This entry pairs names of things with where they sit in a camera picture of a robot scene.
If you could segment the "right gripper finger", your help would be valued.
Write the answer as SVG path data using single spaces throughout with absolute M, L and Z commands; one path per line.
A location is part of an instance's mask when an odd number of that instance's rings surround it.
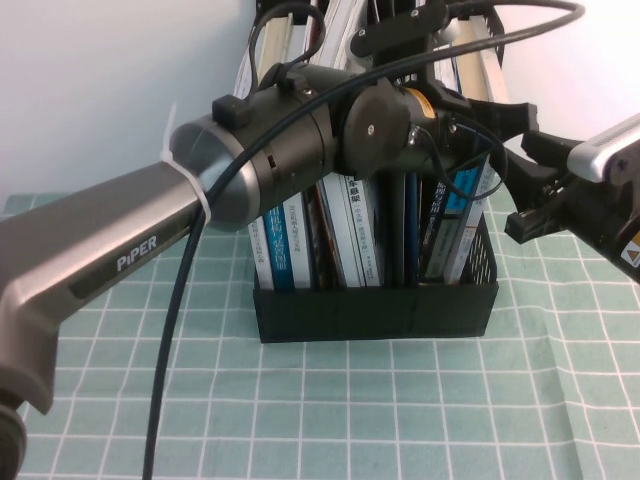
M 526 132 L 523 134 L 521 147 L 534 162 L 539 165 L 567 170 L 567 159 L 570 153 L 570 140 L 543 132 Z
M 518 244 L 525 244 L 554 232 L 555 221 L 539 212 L 514 212 L 506 219 L 505 233 Z

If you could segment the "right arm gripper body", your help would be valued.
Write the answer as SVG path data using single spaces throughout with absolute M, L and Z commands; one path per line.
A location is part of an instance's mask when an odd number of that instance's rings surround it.
M 530 180 L 531 240 L 568 230 L 596 250 L 615 250 L 625 227 L 625 186 L 555 170 Z

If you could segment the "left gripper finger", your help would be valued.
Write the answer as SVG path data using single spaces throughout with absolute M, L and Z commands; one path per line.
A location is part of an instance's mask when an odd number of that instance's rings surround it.
M 508 149 L 504 149 L 494 161 L 494 170 L 506 186 L 518 212 L 524 211 L 530 204 L 530 167 L 527 159 Z
M 528 131 L 538 131 L 535 104 L 504 104 L 470 99 L 473 119 L 493 133 L 501 143 Z

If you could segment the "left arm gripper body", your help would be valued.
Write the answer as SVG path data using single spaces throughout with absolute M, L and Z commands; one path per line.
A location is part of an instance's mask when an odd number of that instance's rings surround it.
M 474 100 L 430 79 L 424 86 L 427 100 L 435 109 L 434 135 L 445 170 L 461 166 L 473 157 L 494 150 L 496 142 L 483 131 L 474 111 Z

